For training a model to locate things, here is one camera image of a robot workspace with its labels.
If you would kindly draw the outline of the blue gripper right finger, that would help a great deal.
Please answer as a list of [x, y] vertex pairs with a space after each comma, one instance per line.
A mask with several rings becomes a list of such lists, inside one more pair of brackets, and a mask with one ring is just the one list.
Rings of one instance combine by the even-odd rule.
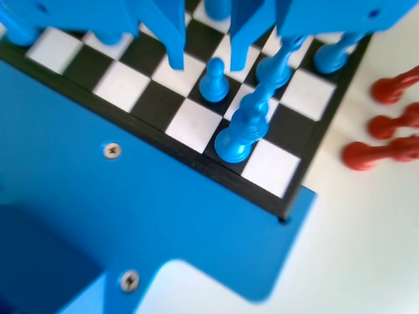
[[417, 3], [413, 0], [233, 1], [230, 69], [244, 68], [249, 46], [272, 26], [276, 26], [281, 37], [371, 33], [391, 28]]

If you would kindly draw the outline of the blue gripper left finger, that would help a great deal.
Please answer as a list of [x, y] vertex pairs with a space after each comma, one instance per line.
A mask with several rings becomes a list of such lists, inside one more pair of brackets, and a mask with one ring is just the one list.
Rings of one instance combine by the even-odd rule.
[[32, 45], [48, 27], [91, 31], [103, 44], [117, 44], [123, 34], [136, 36], [146, 25], [163, 43], [173, 69], [183, 69], [185, 47], [184, 1], [2, 1], [1, 23], [7, 39], [20, 46]]

